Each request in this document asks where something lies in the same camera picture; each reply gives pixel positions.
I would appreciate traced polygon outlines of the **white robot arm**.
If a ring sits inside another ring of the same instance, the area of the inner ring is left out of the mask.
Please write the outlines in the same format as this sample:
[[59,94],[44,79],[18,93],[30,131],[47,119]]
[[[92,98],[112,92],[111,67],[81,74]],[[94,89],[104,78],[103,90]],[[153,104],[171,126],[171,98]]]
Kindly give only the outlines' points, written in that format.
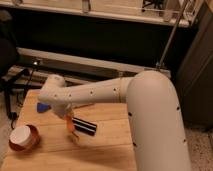
[[73,103],[125,103],[138,171],[192,171],[181,107],[171,80],[155,70],[68,87],[52,74],[38,100],[59,117]]

